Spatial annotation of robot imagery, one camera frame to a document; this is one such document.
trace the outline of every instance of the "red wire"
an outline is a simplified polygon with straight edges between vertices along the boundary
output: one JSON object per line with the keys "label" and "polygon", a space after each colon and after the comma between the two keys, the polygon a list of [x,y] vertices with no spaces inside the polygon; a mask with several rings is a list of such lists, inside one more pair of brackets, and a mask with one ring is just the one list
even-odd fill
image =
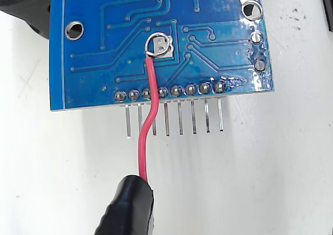
{"label": "red wire", "polygon": [[152,58],[146,58],[148,80],[150,87],[150,96],[151,96],[151,107],[148,117],[142,126],[141,133],[139,136],[139,175],[141,178],[148,182],[147,178],[147,162],[146,162],[146,143],[148,131],[156,118],[159,106],[159,94],[157,89],[157,81],[155,74],[155,67],[152,61]]}

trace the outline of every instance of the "mounting hole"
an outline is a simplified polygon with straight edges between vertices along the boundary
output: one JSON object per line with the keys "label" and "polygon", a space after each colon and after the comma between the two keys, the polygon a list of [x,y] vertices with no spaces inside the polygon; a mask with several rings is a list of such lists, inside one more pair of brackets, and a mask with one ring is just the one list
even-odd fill
{"label": "mounting hole", "polygon": [[84,27],[79,21],[72,21],[65,29],[65,35],[68,40],[76,41],[83,35]]}
{"label": "mounting hole", "polygon": [[263,15],[261,5],[256,1],[248,1],[242,5],[241,11],[248,20],[258,20]]}

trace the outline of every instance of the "white table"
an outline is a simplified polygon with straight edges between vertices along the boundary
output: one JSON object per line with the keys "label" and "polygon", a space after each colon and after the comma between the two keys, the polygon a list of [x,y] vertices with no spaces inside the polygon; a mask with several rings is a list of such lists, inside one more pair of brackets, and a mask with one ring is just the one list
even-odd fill
{"label": "white table", "polygon": [[[263,0],[274,93],[163,111],[148,138],[155,235],[328,235],[333,227],[333,33],[322,0]],[[120,180],[137,174],[137,111],[51,113],[48,41],[0,14],[0,234],[92,235]]]}

